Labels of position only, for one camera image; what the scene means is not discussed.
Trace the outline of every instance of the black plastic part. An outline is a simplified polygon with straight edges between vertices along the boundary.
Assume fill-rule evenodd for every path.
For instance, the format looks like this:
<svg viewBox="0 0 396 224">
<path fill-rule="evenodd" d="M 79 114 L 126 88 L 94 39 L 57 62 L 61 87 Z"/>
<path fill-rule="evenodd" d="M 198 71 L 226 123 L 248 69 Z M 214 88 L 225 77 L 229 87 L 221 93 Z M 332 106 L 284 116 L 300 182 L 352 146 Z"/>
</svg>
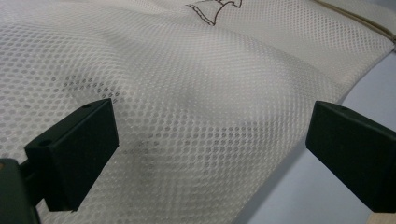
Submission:
<svg viewBox="0 0 396 224">
<path fill-rule="evenodd" d="M 119 146 L 110 99 L 84 105 L 26 148 L 50 211 L 77 211 Z"/>
<path fill-rule="evenodd" d="M 316 102 L 307 148 L 372 211 L 396 212 L 396 133 L 340 105 Z"/>
<path fill-rule="evenodd" d="M 20 166 L 0 159 L 0 223 L 38 224 L 35 206 L 29 201 Z"/>
</svg>

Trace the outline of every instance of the white cloth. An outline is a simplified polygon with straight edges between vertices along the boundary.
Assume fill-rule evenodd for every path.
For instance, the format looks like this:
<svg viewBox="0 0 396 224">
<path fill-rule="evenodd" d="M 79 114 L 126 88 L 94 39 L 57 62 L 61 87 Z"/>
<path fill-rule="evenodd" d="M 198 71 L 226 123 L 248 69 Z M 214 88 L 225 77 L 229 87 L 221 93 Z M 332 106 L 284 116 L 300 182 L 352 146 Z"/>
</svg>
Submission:
<svg viewBox="0 0 396 224">
<path fill-rule="evenodd" d="M 42 203 L 43 223 L 230 223 L 314 102 L 393 48 L 304 0 L 0 0 L 0 156 L 111 97 L 120 147 L 76 213 Z"/>
</svg>

